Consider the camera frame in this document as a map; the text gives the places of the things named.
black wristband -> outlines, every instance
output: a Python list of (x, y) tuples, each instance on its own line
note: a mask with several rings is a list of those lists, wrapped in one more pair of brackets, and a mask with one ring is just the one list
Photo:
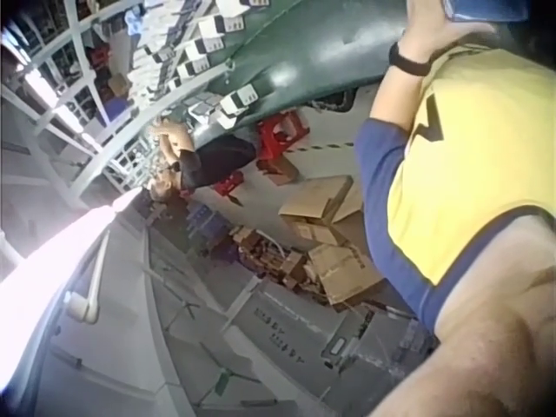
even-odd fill
[(398, 50), (397, 42), (392, 45), (392, 48), (390, 48), (388, 61), (391, 66), (397, 67), (403, 72), (407, 72), (412, 76), (427, 76), (428, 73), (431, 72), (431, 68), (433, 67), (431, 62), (416, 63), (414, 61), (408, 60), (404, 56), (401, 56), (400, 51)]

blue phone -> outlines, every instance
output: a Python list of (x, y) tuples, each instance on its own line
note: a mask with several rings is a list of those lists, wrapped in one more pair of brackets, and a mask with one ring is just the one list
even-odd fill
[(448, 19), (455, 22), (523, 22), (529, 0), (443, 0)]

yellow vest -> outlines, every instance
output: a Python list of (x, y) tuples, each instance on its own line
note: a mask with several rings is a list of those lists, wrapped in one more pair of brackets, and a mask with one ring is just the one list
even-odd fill
[(556, 213), (556, 76), (503, 50), (435, 65), (388, 197), (388, 231), (434, 285), (504, 213)]

person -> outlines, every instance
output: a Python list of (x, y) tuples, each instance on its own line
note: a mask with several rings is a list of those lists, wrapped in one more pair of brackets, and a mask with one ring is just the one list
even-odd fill
[(440, 346), (372, 415), (537, 416), (556, 398), (556, 76), (453, 47), (494, 28), (441, 0), (407, 7), (355, 152), (371, 256)]
[(169, 165), (150, 184), (151, 198), (157, 202), (166, 202), (175, 193), (190, 195), (195, 189), (225, 180), (257, 156), (258, 137), (250, 128), (235, 132), (242, 138), (228, 134), (199, 149), (183, 123), (158, 120), (150, 133), (158, 136)]

yellow-black caution tape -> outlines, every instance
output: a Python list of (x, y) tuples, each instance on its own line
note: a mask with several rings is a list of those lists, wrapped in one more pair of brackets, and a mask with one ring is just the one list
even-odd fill
[(287, 149), (285, 153), (293, 154), (295, 152), (309, 152), (310, 150), (345, 149), (352, 148), (353, 146), (353, 142), (330, 143), (328, 145), (299, 146), (297, 148)]

